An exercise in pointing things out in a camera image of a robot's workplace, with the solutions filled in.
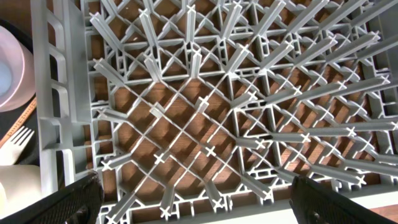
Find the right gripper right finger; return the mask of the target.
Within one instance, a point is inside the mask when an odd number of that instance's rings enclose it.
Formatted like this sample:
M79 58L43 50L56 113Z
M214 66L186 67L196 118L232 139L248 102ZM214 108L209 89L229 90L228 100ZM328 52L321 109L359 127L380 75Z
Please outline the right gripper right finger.
M292 182L289 203L299 224L394 223L302 175Z

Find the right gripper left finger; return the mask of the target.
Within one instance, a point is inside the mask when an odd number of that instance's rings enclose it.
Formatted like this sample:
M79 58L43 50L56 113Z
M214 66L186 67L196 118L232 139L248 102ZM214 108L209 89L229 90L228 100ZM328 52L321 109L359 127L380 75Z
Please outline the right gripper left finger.
M104 202L98 173L91 172L32 205L13 213L1 223L96 223Z

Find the cream paper cup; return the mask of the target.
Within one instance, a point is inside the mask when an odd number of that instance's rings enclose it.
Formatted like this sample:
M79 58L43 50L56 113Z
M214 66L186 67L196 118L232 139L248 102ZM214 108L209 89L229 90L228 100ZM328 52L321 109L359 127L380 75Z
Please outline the cream paper cup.
M1 219L42 198L40 167L1 166Z

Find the pink small bowl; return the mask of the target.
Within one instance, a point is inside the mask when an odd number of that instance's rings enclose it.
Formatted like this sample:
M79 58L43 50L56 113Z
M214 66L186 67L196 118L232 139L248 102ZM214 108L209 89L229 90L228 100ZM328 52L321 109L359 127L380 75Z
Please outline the pink small bowl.
M5 27L1 27L1 111L27 103L35 94L32 53Z

